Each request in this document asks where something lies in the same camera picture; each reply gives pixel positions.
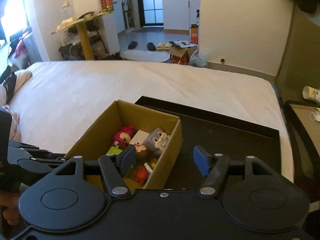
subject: black slipper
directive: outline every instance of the black slipper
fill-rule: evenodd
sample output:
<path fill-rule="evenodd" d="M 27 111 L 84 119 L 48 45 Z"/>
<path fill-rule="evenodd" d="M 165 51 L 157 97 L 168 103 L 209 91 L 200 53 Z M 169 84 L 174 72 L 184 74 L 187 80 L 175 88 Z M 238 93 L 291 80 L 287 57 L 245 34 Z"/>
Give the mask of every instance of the black slipper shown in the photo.
<path fill-rule="evenodd" d="M 149 42 L 147 44 L 147 49 L 150 50 L 150 51 L 156 51 L 157 50 L 155 45 L 152 42 Z"/>
<path fill-rule="evenodd" d="M 135 49 L 138 46 L 138 43 L 136 41 L 131 41 L 128 49 Z"/>

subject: beige slipper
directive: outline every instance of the beige slipper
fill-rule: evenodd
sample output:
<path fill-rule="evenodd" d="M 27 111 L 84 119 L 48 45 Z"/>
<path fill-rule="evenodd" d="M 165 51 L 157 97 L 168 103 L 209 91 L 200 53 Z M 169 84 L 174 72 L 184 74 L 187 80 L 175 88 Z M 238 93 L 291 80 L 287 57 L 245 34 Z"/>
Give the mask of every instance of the beige slipper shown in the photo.
<path fill-rule="evenodd" d="M 170 50 L 170 48 L 172 47 L 172 44 L 171 43 L 167 43 L 164 47 L 164 50 Z"/>
<path fill-rule="evenodd" d="M 164 50 L 164 43 L 160 42 L 157 46 L 157 50 Z"/>

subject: red toy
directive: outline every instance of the red toy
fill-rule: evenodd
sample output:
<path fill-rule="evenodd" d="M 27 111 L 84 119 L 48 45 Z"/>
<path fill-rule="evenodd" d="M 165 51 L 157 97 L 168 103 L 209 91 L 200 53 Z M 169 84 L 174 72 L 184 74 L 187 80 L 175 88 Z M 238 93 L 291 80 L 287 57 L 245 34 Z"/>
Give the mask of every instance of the red toy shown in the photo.
<path fill-rule="evenodd" d="M 147 169 L 144 166 L 141 166 L 140 169 L 134 173 L 134 176 L 134 181 L 142 186 L 147 181 L 149 172 L 147 172 Z"/>
<path fill-rule="evenodd" d="M 131 137 L 134 134 L 134 128 L 133 126 L 123 126 L 121 127 L 119 132 L 116 132 L 113 136 L 113 142 L 112 146 L 116 146 L 117 148 L 120 148 L 124 150 L 131 141 Z"/>

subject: white bed sheet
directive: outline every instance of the white bed sheet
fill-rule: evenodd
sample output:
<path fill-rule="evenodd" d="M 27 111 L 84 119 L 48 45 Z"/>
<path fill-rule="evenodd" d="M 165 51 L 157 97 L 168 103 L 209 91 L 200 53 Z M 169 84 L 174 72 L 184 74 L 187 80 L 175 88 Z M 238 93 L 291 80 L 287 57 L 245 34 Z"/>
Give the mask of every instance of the white bed sheet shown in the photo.
<path fill-rule="evenodd" d="M 20 114 L 21 141 L 67 153 L 114 101 L 148 96 L 280 131 L 282 174 L 293 181 L 287 130 L 269 82 L 243 74 L 164 63 L 43 62 L 10 108 Z"/>

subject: glass door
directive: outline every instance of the glass door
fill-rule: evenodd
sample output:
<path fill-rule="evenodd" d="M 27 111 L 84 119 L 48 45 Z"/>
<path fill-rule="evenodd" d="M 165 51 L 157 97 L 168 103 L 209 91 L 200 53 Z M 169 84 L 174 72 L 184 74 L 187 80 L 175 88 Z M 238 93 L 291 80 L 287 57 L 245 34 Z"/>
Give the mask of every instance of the glass door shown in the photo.
<path fill-rule="evenodd" d="M 141 25 L 163 25 L 162 0 L 138 0 Z"/>

